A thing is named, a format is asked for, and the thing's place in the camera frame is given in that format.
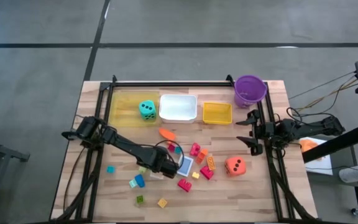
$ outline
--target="yellow mat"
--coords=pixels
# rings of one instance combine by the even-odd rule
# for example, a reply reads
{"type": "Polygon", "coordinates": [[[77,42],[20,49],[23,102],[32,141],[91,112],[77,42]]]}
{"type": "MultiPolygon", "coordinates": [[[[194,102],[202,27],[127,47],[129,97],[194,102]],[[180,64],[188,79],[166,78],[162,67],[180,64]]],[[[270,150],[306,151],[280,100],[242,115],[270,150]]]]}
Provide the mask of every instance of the yellow mat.
{"type": "Polygon", "coordinates": [[[113,127],[150,127],[159,126],[158,116],[160,94],[157,91],[120,91],[115,92],[111,99],[109,125],[113,127]],[[157,111],[154,121],[144,121],[139,112],[139,103],[152,100],[157,111]]]}

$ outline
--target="wooden table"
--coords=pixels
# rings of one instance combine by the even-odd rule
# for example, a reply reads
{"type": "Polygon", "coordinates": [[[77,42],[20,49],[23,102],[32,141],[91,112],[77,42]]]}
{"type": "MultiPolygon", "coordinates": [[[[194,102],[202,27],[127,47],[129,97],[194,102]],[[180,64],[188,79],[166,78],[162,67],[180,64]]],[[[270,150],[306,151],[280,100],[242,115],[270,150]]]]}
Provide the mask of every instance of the wooden table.
{"type": "MultiPolygon", "coordinates": [[[[287,118],[285,110],[289,107],[284,82],[267,81],[270,88],[273,109],[281,117],[287,118]]],[[[84,82],[77,114],[92,116],[100,82],[84,82]]],[[[183,178],[177,175],[174,179],[158,180],[151,178],[149,173],[144,175],[145,188],[130,188],[129,181],[138,174],[135,158],[113,147],[105,146],[103,163],[100,173],[94,222],[274,222],[277,221],[272,187],[270,185],[267,158],[265,153],[252,157],[250,149],[236,139],[236,136],[248,136],[250,126],[235,125],[237,121],[246,119],[246,114],[255,109],[240,109],[234,104],[234,89],[231,87],[124,87],[115,88],[117,91],[159,91],[162,94],[191,94],[198,97],[198,116],[193,124],[165,124],[161,127],[171,129],[177,135],[185,155],[189,156],[190,147],[194,142],[207,148],[214,157],[216,167],[211,180],[206,180],[202,174],[198,180],[187,177],[193,186],[189,193],[177,186],[183,178]],[[233,105],[233,122],[229,125],[204,124],[202,121],[202,105],[205,101],[218,101],[233,105]],[[238,177],[227,177],[224,171],[224,161],[228,157],[241,156],[247,164],[247,173],[238,177]],[[107,166],[115,166],[114,174],[106,172],[107,166]],[[135,198],[143,195],[145,203],[136,207],[135,198]],[[168,201],[162,209],[157,205],[160,198],[168,201]]],[[[106,100],[102,104],[102,113],[106,100]]],[[[76,117],[74,128],[82,118],[76,117]]],[[[119,134],[142,144],[155,144],[162,139],[158,127],[148,128],[118,128],[119,134]]],[[[51,218],[62,214],[63,196],[70,172],[82,147],[79,141],[68,145],[62,175],[57,189],[51,218]]],[[[307,211],[316,217],[313,196],[298,146],[286,148],[285,166],[292,192],[307,211]]],[[[67,205],[73,200],[80,188],[85,156],[79,161],[73,180],[68,191],[67,205]]],[[[193,164],[193,171],[200,171],[206,165],[193,164]]],[[[288,217],[284,196],[280,190],[280,199],[284,217],[288,217]]]]}

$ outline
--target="gray floor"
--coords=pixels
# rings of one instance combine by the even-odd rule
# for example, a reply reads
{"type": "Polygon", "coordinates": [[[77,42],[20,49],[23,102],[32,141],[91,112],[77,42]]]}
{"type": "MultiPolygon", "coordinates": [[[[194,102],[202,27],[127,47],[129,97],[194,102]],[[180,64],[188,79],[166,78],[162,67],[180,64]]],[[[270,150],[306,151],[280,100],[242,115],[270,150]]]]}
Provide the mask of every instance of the gray floor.
{"type": "MultiPolygon", "coordinates": [[[[103,0],[0,0],[0,43],[92,43],[103,0]]],[[[101,42],[358,42],[358,1],[118,0],[101,42]]],[[[0,191],[0,223],[48,219],[91,49],[0,49],[0,143],[30,152],[12,162],[0,191]]],[[[221,80],[227,74],[281,79],[288,96],[354,70],[358,48],[99,49],[91,80],[221,80]]],[[[290,101],[329,93],[345,79],[290,101]]],[[[333,98],[309,112],[329,107],[333,98]]],[[[330,111],[358,126],[358,95],[330,111]]],[[[353,188],[311,182],[323,220],[358,223],[353,188]]]]}

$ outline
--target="pink lego brick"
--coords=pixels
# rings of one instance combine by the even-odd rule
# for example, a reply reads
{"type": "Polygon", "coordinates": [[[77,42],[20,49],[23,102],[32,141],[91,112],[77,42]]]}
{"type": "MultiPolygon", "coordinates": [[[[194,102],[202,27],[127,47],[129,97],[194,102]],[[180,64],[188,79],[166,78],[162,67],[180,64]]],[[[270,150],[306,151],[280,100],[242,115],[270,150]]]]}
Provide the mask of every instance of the pink lego brick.
{"type": "Polygon", "coordinates": [[[168,150],[169,150],[170,152],[174,152],[174,151],[175,151],[175,146],[174,146],[173,144],[170,144],[170,145],[168,146],[168,150]]]}
{"type": "Polygon", "coordinates": [[[209,169],[208,166],[204,166],[201,168],[200,172],[207,178],[208,180],[211,180],[212,176],[214,175],[214,172],[209,169]]]}
{"type": "Polygon", "coordinates": [[[197,143],[194,143],[193,146],[191,147],[191,151],[190,151],[190,155],[191,156],[198,156],[198,153],[200,152],[200,145],[197,143]]]}
{"type": "Polygon", "coordinates": [[[189,192],[191,189],[191,183],[190,182],[186,182],[186,180],[184,178],[180,179],[178,182],[178,186],[181,187],[183,190],[185,190],[186,192],[189,192]]]}

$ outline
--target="purple bucket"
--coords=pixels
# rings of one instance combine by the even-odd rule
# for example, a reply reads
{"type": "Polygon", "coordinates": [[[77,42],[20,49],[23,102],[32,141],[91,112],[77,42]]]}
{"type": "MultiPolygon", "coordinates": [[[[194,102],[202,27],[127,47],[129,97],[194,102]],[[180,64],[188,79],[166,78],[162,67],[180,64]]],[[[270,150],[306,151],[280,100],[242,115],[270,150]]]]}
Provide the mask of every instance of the purple bucket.
{"type": "Polygon", "coordinates": [[[243,75],[234,82],[234,102],[241,108],[249,107],[265,98],[266,85],[253,75],[243,75]]]}

